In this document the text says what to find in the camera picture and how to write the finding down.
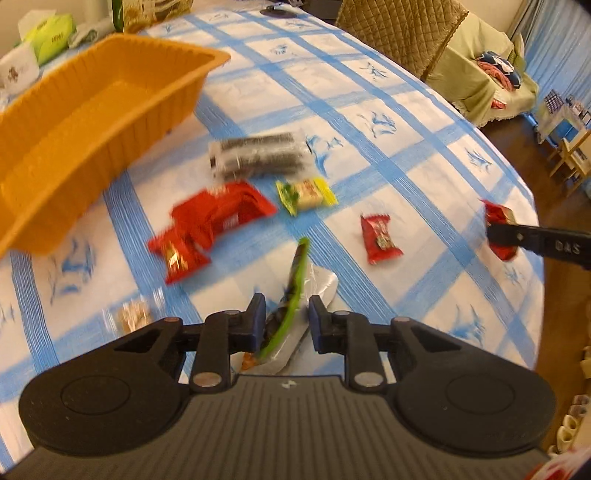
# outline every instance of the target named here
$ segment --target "candy wrapper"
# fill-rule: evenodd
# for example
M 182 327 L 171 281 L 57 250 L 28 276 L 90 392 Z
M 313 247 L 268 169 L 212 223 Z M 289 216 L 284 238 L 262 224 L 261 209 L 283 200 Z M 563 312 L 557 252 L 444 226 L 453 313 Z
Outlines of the candy wrapper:
M 302 210 L 338 205 L 335 194 L 323 178 L 303 180 L 297 183 L 276 182 L 279 199 L 290 215 Z
M 481 200 L 484 203 L 485 208 L 485 223 L 490 225 L 492 223 L 503 223 L 514 225 L 516 224 L 515 216 L 513 211 L 505 206 L 497 205 L 496 203 L 489 202 L 488 200 Z M 519 247 L 502 247 L 489 243 L 491 250 L 499 257 L 503 262 L 513 260 L 517 255 Z
M 164 292 L 161 288 L 147 297 L 139 296 L 130 300 L 120 308 L 103 311 L 107 330 L 117 337 L 139 330 L 165 316 Z
M 328 305 L 336 295 L 339 280 L 336 275 L 322 267 L 306 262 L 303 271 L 303 286 L 298 308 L 294 312 L 291 326 L 281 339 L 277 339 L 275 347 L 268 349 L 265 358 L 249 353 L 235 353 L 230 358 L 232 373 L 246 375 L 276 375 L 288 367 L 291 358 L 298 351 L 304 335 L 308 331 L 306 307 L 312 295 L 319 295 Z
M 524 480 L 583 480 L 591 478 L 591 447 L 571 449 L 536 468 Z
M 213 175 L 225 180 L 290 175 L 314 165 L 314 155 L 300 133 L 211 142 L 209 159 Z
M 277 208 L 245 181 L 202 190 L 173 208 L 175 226 L 187 232 L 204 249 L 215 239 L 261 217 L 275 215 Z
M 174 226 L 148 242 L 148 249 L 166 262 L 167 284 L 182 280 L 210 262 L 191 237 Z
M 368 253 L 368 262 L 375 265 L 388 258 L 396 258 L 403 255 L 388 233 L 390 215 L 371 215 L 361 217 L 361 230 L 363 242 Z

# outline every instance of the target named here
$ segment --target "green snack package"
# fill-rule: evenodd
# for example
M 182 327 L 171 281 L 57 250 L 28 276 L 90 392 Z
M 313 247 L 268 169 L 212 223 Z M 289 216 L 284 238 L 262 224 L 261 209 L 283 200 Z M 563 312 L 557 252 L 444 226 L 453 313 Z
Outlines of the green snack package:
M 304 276 L 308 262 L 310 240 L 301 238 L 295 249 L 285 294 L 274 312 L 265 321 L 265 333 L 257 360 L 264 361 L 289 333 L 296 310 L 300 307 Z
M 118 32 L 137 33 L 150 25 L 188 14 L 193 0 L 112 0 Z
M 338 205 L 339 203 L 323 178 L 309 179 L 298 183 L 277 181 L 275 185 L 281 203 L 293 216 L 302 210 L 309 210 L 320 205 Z

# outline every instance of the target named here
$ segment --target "wooden floor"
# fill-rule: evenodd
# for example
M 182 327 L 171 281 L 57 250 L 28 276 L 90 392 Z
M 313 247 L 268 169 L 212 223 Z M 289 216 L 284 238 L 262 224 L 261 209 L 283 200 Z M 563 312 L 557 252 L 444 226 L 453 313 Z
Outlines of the wooden floor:
M 591 200 L 581 189 L 566 198 L 565 170 L 549 178 L 555 164 L 546 160 L 550 146 L 536 143 L 525 118 L 491 122 L 482 131 L 533 192 L 541 226 L 591 232 Z M 573 396 L 586 390 L 579 362 L 589 341 L 587 303 L 591 300 L 591 278 L 588 271 L 576 265 L 554 260 L 544 260 L 544 272 L 544 326 L 536 371 L 556 395 L 554 423 L 543 444 L 548 448 L 556 442 L 556 430 Z

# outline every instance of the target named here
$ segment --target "red wrapped candy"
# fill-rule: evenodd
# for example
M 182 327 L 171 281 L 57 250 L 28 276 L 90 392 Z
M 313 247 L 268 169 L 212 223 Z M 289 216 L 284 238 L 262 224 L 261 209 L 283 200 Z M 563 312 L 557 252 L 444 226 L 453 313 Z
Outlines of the red wrapped candy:
M 148 249 L 161 255 L 166 262 L 167 284 L 188 277 L 211 262 L 195 248 L 193 241 L 176 226 L 169 228 L 148 242 Z
M 218 235 L 276 212 L 257 189 L 245 181 L 234 181 L 199 192 L 175 206 L 171 216 L 197 244 L 210 249 Z
M 486 224 L 492 223 L 508 223 L 514 225 L 515 216 L 513 211 L 505 206 L 489 202 L 488 200 L 481 200 L 484 203 Z M 503 262 L 513 260 L 517 255 L 518 247 L 502 247 L 489 242 L 489 247 L 493 253 L 499 257 Z
M 368 253 L 368 262 L 375 265 L 388 258 L 396 258 L 404 255 L 388 233 L 390 215 L 361 216 L 361 230 L 363 241 Z

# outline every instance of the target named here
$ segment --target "tablecloth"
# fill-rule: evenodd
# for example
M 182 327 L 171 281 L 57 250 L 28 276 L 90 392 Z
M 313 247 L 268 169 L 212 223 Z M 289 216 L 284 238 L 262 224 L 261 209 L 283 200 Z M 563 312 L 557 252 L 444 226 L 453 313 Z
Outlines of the tablecloth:
M 392 61 L 303 12 L 189 15 L 145 34 L 221 48 L 195 115 L 156 144 L 46 257 L 11 251 L 0 261 L 0 463 L 30 449 L 18 396 L 35 374 L 113 339 L 103 311 L 164 289 L 166 313 L 187 323 L 283 293 L 298 238 L 339 277 L 330 309 L 372 322 L 411 316 L 516 363 L 533 367 L 543 310 L 543 264 L 520 252 L 504 264 L 485 238 L 480 199 L 537 225 L 531 192 L 499 151 L 438 94 Z M 56 67 L 62 57 L 50 66 Z M 165 66 L 154 65 L 154 68 Z M 173 204 L 213 184 L 214 138 L 302 130 L 339 205 L 290 217 L 284 210 L 221 237 L 212 263 L 166 287 L 164 263 L 145 243 Z M 279 206 L 274 182 L 254 185 Z M 367 262 L 360 214 L 391 215 L 404 256 Z M 340 373 L 343 359 L 295 356 L 296 374 Z

